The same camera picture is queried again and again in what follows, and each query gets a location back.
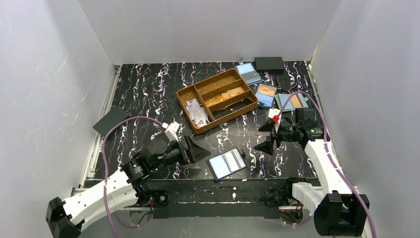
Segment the green card wallet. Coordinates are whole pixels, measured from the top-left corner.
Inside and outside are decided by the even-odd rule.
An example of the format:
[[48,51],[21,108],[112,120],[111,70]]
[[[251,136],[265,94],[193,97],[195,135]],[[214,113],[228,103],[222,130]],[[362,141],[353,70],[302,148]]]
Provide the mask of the green card wallet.
[[[276,103],[278,105],[279,109],[282,109],[283,104],[286,102],[290,94],[276,94],[274,95],[274,98],[276,100]],[[301,93],[295,94],[291,97],[291,99],[288,101],[284,112],[294,111],[295,109],[301,109],[301,108],[308,108],[308,98],[306,98]]]

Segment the black leather card holder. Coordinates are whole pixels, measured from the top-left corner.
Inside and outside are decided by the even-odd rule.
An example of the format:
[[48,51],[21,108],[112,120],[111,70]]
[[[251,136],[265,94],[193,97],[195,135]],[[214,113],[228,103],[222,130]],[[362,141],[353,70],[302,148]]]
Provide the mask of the black leather card holder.
[[226,178],[244,168],[246,154],[238,148],[231,149],[207,160],[207,165],[215,181]]

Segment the dark grey card case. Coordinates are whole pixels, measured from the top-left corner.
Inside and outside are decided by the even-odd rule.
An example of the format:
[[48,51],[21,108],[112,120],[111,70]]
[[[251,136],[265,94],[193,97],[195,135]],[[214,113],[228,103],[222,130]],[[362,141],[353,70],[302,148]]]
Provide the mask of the dark grey card case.
[[127,118],[129,118],[129,114],[127,112],[123,111],[119,107],[113,107],[96,124],[93,125],[93,129],[98,132],[99,135],[105,137],[114,126]]

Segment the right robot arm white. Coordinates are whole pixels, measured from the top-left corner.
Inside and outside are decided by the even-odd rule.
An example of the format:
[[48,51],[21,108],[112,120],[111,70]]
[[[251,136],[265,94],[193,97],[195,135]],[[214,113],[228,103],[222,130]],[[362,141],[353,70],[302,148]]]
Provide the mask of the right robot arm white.
[[319,181],[312,185],[305,178],[289,178],[275,193],[282,200],[294,199],[309,211],[320,236],[375,238],[377,236],[369,212],[369,199],[359,194],[345,177],[328,140],[325,123],[300,119],[295,123],[268,119],[259,129],[268,132],[266,140],[255,150],[274,154],[281,142],[297,142],[311,160]]

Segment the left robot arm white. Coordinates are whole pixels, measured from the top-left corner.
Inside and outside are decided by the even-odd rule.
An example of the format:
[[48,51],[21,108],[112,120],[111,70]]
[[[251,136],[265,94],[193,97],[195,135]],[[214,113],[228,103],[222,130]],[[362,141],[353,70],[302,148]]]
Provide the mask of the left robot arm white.
[[116,210],[151,196],[146,182],[161,168],[195,163],[211,155],[189,136],[177,141],[153,140],[112,175],[83,192],[48,203],[46,222],[54,238],[77,238],[83,229]]

